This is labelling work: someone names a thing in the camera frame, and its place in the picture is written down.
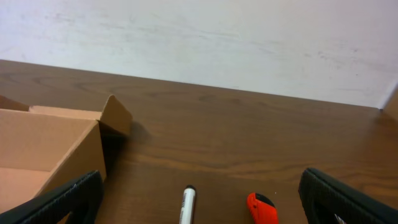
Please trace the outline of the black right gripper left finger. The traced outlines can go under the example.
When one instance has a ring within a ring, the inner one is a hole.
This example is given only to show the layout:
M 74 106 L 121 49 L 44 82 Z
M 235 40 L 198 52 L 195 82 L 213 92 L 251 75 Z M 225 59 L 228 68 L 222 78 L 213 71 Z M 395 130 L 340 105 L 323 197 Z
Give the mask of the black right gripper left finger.
M 90 171 L 1 214 L 2 224 L 94 223 L 104 197 L 101 174 Z

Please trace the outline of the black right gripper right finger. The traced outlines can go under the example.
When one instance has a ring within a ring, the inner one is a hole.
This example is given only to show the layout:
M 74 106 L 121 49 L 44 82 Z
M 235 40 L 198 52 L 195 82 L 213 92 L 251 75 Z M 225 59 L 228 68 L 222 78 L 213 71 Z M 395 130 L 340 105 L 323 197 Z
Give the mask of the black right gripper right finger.
M 309 224 L 397 223 L 396 209 L 315 168 L 304 170 L 298 193 Z

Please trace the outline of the orange utility knife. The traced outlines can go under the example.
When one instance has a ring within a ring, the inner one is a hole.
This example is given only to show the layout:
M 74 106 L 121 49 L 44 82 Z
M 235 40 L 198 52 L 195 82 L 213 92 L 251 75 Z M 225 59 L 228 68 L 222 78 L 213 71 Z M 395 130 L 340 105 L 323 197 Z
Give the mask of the orange utility knife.
M 250 193 L 247 206 L 255 224 L 278 224 L 277 209 L 273 202 L 259 193 Z

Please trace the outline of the black white marker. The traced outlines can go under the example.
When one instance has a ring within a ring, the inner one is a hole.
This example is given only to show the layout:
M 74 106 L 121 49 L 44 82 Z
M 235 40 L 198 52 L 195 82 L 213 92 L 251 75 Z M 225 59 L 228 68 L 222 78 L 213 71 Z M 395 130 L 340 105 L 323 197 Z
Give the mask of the black white marker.
M 182 206 L 180 210 L 179 224 L 192 224 L 195 207 L 196 188 L 187 185 L 183 191 Z

